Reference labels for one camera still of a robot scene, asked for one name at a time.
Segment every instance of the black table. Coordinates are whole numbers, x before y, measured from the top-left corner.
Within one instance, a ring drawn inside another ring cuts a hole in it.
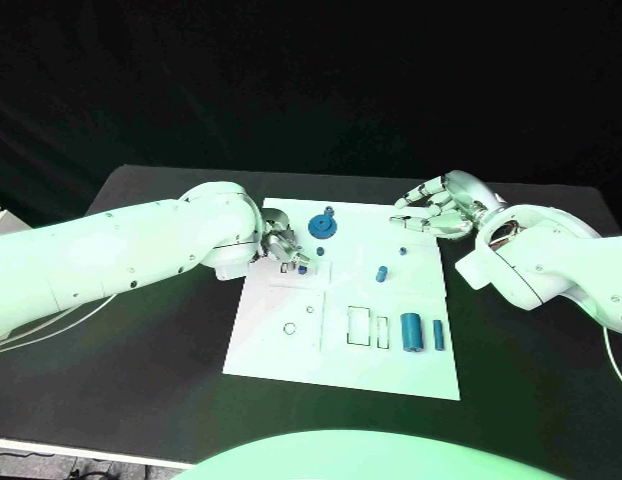
[[[391,203],[420,182],[125,166],[89,214],[229,180],[265,197]],[[596,190],[492,184],[596,230],[616,224]],[[195,463],[256,439],[367,429],[453,442],[570,478],[622,477],[622,386],[598,324],[556,298],[526,312],[453,269],[472,238],[439,241],[462,401],[221,374],[243,279],[187,275],[120,294],[80,326],[0,356],[0,438]],[[622,368],[622,336],[612,335]]]

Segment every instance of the small blue part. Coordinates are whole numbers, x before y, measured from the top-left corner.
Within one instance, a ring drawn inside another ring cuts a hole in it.
[[[416,313],[403,313],[402,322],[402,348],[406,352],[423,350],[422,319]]]
[[[433,320],[433,343],[436,350],[443,351],[443,322],[440,320]]]
[[[387,267],[380,267],[378,273],[376,274],[376,281],[378,283],[383,283],[386,281],[386,276],[387,276]]]
[[[337,222],[332,219],[334,213],[332,209],[327,207],[325,213],[316,215],[308,222],[308,233],[319,240],[325,240],[335,234]]]

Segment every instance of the black backdrop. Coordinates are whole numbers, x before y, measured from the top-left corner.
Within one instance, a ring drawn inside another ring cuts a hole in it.
[[[622,223],[622,1],[0,1],[0,204],[122,164],[599,187]]]

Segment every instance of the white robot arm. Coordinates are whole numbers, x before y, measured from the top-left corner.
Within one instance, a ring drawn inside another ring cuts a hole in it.
[[[161,200],[0,237],[0,336],[37,318],[187,272],[227,280],[270,256],[308,264],[282,212],[243,188],[205,183]]]
[[[430,200],[427,218],[396,216],[390,221],[446,239],[478,229],[474,251],[455,265],[472,288],[491,283],[526,310],[562,295],[622,333],[622,236],[600,238],[580,219],[554,208],[508,206],[458,170],[419,185],[394,205],[402,208],[420,198]]]

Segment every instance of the robotic hand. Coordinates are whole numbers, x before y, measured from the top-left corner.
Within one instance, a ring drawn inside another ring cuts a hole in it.
[[[622,333],[622,236],[600,238],[580,219],[554,208],[510,206],[458,170],[422,183],[394,206],[422,198],[426,218],[394,216],[390,222],[449,240],[478,230],[474,251],[455,264],[474,289],[491,283],[526,310],[562,295]]]
[[[249,262],[265,256],[283,262],[285,271],[309,263],[286,215],[275,209],[259,211],[243,188],[229,182],[198,185],[178,200],[2,235],[0,336],[198,263],[214,268],[220,280],[242,277]]]

